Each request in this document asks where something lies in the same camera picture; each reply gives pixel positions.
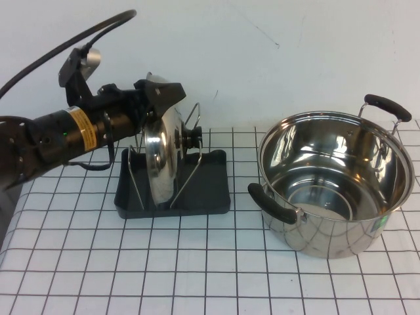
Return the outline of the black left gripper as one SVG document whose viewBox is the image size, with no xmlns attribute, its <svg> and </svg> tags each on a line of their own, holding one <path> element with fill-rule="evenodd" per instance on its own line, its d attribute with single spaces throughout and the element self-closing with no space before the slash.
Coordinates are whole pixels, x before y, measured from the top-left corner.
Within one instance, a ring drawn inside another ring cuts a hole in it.
<svg viewBox="0 0 420 315">
<path fill-rule="evenodd" d="M 94 114 L 124 114 L 134 131 L 152 125 L 172 106 L 186 98 L 180 83 L 157 83 L 140 79 L 134 89 L 119 89 L 116 84 L 103 85 L 94 97 Z"/>
</svg>

